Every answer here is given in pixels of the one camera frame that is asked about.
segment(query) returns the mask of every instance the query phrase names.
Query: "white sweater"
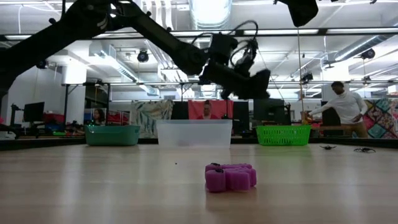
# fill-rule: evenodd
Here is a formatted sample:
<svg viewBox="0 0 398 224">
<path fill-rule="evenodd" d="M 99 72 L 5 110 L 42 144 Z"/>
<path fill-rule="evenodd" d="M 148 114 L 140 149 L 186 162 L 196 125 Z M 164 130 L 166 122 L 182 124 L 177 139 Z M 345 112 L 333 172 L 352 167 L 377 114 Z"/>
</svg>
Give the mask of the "white sweater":
<svg viewBox="0 0 398 224">
<path fill-rule="evenodd" d="M 309 115 L 322 113 L 329 108 L 336 110 L 338 116 L 340 117 L 341 124 L 354 124 L 355 122 L 353 122 L 353 119 L 360 113 L 364 115 L 368 110 L 368 106 L 362 100 L 359 94 L 345 91 L 344 93 L 338 95 L 337 98 L 330 100 L 321 108 L 311 111 Z"/>
</svg>

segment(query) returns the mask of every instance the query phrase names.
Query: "ductwork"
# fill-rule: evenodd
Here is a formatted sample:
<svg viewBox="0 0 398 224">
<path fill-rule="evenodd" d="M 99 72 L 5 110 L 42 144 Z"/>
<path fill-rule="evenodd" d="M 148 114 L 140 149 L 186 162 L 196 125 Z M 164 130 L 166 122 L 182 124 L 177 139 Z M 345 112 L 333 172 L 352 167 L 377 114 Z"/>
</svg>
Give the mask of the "ductwork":
<svg viewBox="0 0 398 224">
<path fill-rule="evenodd" d="M 228 29 L 232 0 L 189 0 L 192 27 L 197 30 Z"/>
<path fill-rule="evenodd" d="M 387 24 L 384 25 L 385 27 L 398 27 L 398 17 L 395 19 L 391 20 Z M 395 36 L 395 34 L 392 35 L 376 35 L 373 37 L 363 37 L 362 39 L 356 41 L 355 43 L 349 45 L 348 47 L 344 48 L 343 50 L 340 50 L 336 54 L 334 54 L 333 61 L 329 61 L 328 63 L 336 63 L 340 61 L 347 60 L 349 58 L 355 57 L 372 47 L 381 44 L 382 42 L 390 39 L 391 37 Z"/>
</svg>

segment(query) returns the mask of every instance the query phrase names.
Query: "man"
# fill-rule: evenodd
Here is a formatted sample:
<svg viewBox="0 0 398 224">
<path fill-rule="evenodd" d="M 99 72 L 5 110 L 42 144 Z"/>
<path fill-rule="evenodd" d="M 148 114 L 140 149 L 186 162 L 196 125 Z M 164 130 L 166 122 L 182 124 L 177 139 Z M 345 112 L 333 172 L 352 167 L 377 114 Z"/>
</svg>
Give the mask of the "man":
<svg viewBox="0 0 398 224">
<path fill-rule="evenodd" d="M 331 88 L 338 97 L 330 100 L 321 108 L 311 111 L 308 115 L 312 116 L 333 108 L 340 117 L 340 123 L 346 135 L 352 136 L 353 132 L 355 132 L 359 138 L 367 138 L 368 130 L 362 117 L 368 110 L 368 106 L 366 106 L 361 96 L 357 93 L 345 91 L 344 84 L 341 82 L 333 82 Z"/>
<path fill-rule="evenodd" d="M 200 115 L 197 119 L 219 119 L 216 115 L 211 113 L 210 101 L 205 101 L 205 105 L 203 106 L 203 115 Z"/>
</svg>

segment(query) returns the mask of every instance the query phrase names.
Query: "brown pants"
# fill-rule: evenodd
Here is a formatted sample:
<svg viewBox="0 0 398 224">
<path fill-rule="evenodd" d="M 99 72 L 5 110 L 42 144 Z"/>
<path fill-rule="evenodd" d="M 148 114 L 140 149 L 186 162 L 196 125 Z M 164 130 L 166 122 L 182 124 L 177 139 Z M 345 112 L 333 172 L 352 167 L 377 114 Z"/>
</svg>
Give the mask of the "brown pants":
<svg viewBox="0 0 398 224">
<path fill-rule="evenodd" d="M 359 138 L 368 138 L 368 130 L 366 129 L 365 123 L 360 122 L 356 124 L 342 124 L 344 128 L 344 135 L 352 136 L 355 133 Z"/>
</svg>

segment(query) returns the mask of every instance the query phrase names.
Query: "ceiling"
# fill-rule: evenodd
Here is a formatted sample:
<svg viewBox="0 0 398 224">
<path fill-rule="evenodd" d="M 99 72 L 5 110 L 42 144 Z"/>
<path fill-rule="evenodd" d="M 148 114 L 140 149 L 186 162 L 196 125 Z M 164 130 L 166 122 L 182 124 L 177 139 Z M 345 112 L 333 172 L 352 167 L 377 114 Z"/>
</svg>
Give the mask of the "ceiling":
<svg viewBox="0 0 398 224">
<path fill-rule="evenodd" d="M 51 3 L 26 4 L 10 4 L 11 1 L 0 0 L 0 34 L 33 34 L 49 25 L 48 20 L 60 18 L 60 2 L 53 1 Z M 172 25 L 175 30 L 191 30 L 192 22 L 190 17 L 188 1 L 178 0 L 171 1 L 172 9 Z M 230 18 L 228 24 L 230 28 L 236 27 L 246 20 L 253 19 L 257 21 L 260 29 L 293 29 L 292 20 L 289 10 L 284 4 L 272 4 L 269 0 L 246 0 L 233 1 Z M 322 27 L 389 27 L 391 20 L 396 16 L 398 8 L 398 0 L 383 1 L 378 0 L 376 4 L 370 5 L 369 1 L 346 0 L 331 3 L 330 1 L 318 1 L 319 13 L 312 21 L 303 28 L 322 28 Z M 252 25 L 244 26 L 243 29 L 253 29 Z M 297 70 L 306 63 L 312 62 L 311 67 L 303 68 L 303 73 L 312 72 L 314 80 L 321 80 L 322 67 L 319 59 L 320 55 L 328 52 L 338 52 L 345 47 L 351 45 L 364 36 L 359 35 L 334 35 L 334 36 L 310 36 L 301 37 L 258 37 L 260 55 L 257 56 L 256 62 L 251 69 L 254 74 L 257 71 L 267 67 L 272 71 L 272 77 L 275 81 L 290 81 L 293 78 L 298 81 L 300 75 Z M 158 61 L 150 53 L 149 61 L 139 63 L 136 59 L 139 49 L 146 49 L 147 46 L 143 39 L 128 40 L 93 40 L 93 42 L 101 42 L 105 48 L 109 45 L 113 46 L 117 51 L 117 58 L 123 63 L 128 70 L 134 72 L 140 80 L 144 82 L 163 82 L 158 74 Z M 201 47 L 208 44 L 208 38 L 199 40 Z M 15 42 L 6 42 L 6 45 L 15 44 Z M 345 61 L 349 66 L 349 78 L 347 80 L 361 80 L 365 74 L 375 74 L 384 68 L 394 67 L 396 65 L 398 49 L 398 37 L 388 39 L 385 42 L 373 47 L 376 56 L 373 60 L 362 61 L 358 58 L 351 58 Z M 87 59 L 90 69 L 88 77 L 102 78 L 106 82 L 121 82 L 122 76 L 115 69 L 105 63 L 101 63 L 91 56 Z M 398 70 L 384 72 L 375 76 L 373 80 L 390 80 L 395 79 Z M 319 86 L 308 85 L 311 91 L 320 90 Z M 378 85 L 373 91 L 381 91 L 388 85 Z M 297 92 L 297 85 L 284 85 L 281 89 L 282 94 L 287 93 L 289 89 Z M 115 87 L 114 91 L 142 91 L 137 86 Z M 193 87 L 194 91 L 199 91 L 197 87 Z"/>
</svg>

